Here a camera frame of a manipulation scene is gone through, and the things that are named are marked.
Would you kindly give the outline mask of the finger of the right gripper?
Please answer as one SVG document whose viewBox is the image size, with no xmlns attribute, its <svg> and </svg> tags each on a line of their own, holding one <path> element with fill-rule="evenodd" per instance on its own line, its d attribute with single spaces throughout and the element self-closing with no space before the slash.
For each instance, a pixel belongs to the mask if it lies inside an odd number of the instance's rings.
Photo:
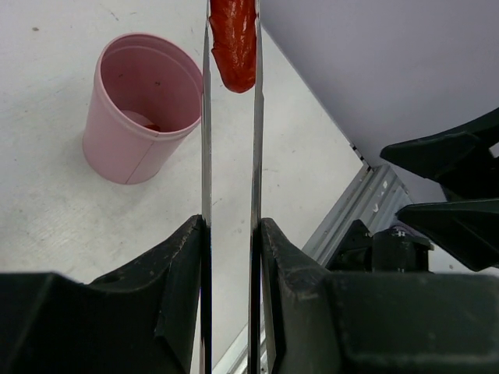
<svg viewBox="0 0 499 374">
<path fill-rule="evenodd" d="M 498 197 L 498 110 L 444 132 L 386 146 L 380 157 L 438 183 L 448 199 Z"/>
<path fill-rule="evenodd" d="M 472 271 L 498 266 L 497 199 L 412 204 L 397 218 Z"/>
</svg>

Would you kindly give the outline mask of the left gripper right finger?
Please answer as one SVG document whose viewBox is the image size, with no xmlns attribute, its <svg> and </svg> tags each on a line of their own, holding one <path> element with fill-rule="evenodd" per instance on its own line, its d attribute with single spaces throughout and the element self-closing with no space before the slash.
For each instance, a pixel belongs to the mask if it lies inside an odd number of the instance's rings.
<svg viewBox="0 0 499 374">
<path fill-rule="evenodd" d="M 498 279 L 331 272 L 261 223 L 272 373 L 495 373 Z"/>
</svg>

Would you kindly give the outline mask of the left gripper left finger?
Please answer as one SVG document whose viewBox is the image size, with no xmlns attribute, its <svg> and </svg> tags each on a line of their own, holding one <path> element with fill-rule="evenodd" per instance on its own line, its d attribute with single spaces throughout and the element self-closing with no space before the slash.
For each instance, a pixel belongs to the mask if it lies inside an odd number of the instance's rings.
<svg viewBox="0 0 499 374">
<path fill-rule="evenodd" d="M 202 220 L 89 284 L 58 273 L 1 275 L 4 373 L 188 373 Z"/>
</svg>

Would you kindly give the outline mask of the metal tongs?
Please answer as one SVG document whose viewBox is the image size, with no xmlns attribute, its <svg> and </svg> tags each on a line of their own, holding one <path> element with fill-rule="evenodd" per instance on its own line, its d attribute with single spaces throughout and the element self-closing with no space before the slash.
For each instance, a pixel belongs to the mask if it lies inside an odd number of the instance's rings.
<svg viewBox="0 0 499 374">
<path fill-rule="evenodd" d="M 260 372 L 260 296 L 261 296 L 261 206 L 264 137 L 263 46 L 260 3 L 256 10 L 256 86 L 253 101 L 253 179 L 251 194 L 251 237 L 249 251 L 248 373 Z M 203 95 L 201 115 L 201 286 L 200 286 L 200 373 L 212 373 L 212 179 L 211 179 L 211 67 L 209 23 L 203 38 Z"/>
</svg>

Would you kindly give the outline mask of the pink cylindrical container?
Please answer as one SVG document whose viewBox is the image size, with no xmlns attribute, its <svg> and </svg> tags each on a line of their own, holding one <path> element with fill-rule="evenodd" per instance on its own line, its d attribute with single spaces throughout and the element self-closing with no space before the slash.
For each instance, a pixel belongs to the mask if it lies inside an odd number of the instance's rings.
<svg viewBox="0 0 499 374">
<path fill-rule="evenodd" d="M 135 185 L 153 178 L 200 124 L 203 77 L 194 60 L 170 41 L 124 34 L 97 60 L 83 132 L 83 153 L 103 178 Z M 135 111 L 155 132 L 122 112 Z"/>
</svg>

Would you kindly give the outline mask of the red sausage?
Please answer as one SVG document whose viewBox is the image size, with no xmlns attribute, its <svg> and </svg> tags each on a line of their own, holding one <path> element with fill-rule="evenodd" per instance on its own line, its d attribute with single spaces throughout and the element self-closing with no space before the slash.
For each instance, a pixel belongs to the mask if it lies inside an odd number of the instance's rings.
<svg viewBox="0 0 499 374">
<path fill-rule="evenodd" d="M 245 93 L 256 82 L 256 18 L 255 1 L 210 1 L 211 52 L 223 84 L 236 94 Z"/>
</svg>

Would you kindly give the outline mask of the fried chicken wing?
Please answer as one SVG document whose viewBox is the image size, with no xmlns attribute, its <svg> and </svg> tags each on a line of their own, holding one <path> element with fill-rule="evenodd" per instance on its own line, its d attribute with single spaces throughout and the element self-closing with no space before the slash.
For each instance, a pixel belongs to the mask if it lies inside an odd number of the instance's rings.
<svg viewBox="0 0 499 374">
<path fill-rule="evenodd" d="M 152 131 L 155 131 L 155 132 L 160 132 L 161 131 L 161 127 L 159 125 L 155 125 L 155 124 L 145 125 L 145 128 L 149 129 L 149 130 L 152 130 Z"/>
</svg>

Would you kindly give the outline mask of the white rice bowl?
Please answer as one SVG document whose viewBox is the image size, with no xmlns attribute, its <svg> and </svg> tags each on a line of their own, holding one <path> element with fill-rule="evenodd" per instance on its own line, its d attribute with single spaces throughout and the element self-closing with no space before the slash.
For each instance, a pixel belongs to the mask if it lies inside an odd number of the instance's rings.
<svg viewBox="0 0 499 374">
<path fill-rule="evenodd" d="M 147 117 L 145 117 L 144 115 L 141 115 L 139 113 L 136 113 L 135 111 L 128 111 L 128 110 L 124 110 L 122 112 L 128 119 L 130 119 L 131 121 L 135 122 L 136 124 L 138 125 L 141 125 L 143 127 L 146 127 L 146 126 L 149 126 L 149 125 L 152 125 L 153 122 L 148 119 Z"/>
</svg>

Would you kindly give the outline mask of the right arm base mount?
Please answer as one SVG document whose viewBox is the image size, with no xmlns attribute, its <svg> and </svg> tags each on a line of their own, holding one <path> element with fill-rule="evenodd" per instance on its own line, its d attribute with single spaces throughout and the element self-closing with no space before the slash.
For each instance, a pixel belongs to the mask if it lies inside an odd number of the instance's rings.
<svg viewBox="0 0 499 374">
<path fill-rule="evenodd" d="M 351 223 L 327 262 L 330 271 L 427 272 L 432 245 L 400 227 L 371 233 L 361 220 Z"/>
</svg>

